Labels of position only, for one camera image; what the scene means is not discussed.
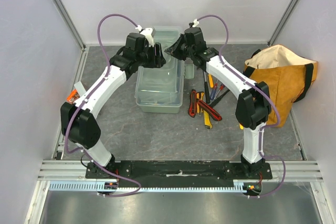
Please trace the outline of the green translucent tool box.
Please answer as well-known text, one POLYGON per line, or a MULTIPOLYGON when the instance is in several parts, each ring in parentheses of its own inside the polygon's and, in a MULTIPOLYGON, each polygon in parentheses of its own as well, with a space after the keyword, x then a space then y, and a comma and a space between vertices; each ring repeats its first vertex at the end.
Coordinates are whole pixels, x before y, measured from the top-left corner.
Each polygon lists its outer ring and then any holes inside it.
POLYGON ((163 53, 161 68, 138 69, 135 101, 143 112, 177 114, 183 104, 184 61, 163 53))

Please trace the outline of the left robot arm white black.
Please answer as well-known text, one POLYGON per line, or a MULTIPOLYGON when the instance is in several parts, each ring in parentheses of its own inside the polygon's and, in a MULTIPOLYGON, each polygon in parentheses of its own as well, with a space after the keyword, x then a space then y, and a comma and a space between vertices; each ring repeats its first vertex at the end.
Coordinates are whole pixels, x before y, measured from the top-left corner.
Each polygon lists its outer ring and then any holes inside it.
POLYGON ((60 108, 62 134, 85 151, 95 162, 104 178, 115 174, 115 157, 105 148, 100 136, 97 116, 112 96, 139 67, 160 68, 166 61, 161 44, 154 41, 155 30, 145 28, 130 33, 125 46, 108 59, 108 65, 98 80, 74 103, 65 102, 60 108))

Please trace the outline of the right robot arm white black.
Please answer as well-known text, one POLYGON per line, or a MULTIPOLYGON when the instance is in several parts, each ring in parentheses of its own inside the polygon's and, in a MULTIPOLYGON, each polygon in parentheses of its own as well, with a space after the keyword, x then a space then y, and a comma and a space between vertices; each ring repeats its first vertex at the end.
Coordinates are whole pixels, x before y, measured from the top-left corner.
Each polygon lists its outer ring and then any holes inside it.
POLYGON ((237 99, 235 116, 244 128, 244 149, 235 168, 226 167, 226 174, 241 179, 271 179, 270 164, 263 151, 264 128, 271 112, 266 83, 244 76, 208 47, 199 27, 188 28, 178 40, 165 49, 178 60, 191 59, 198 68, 217 78, 237 99))

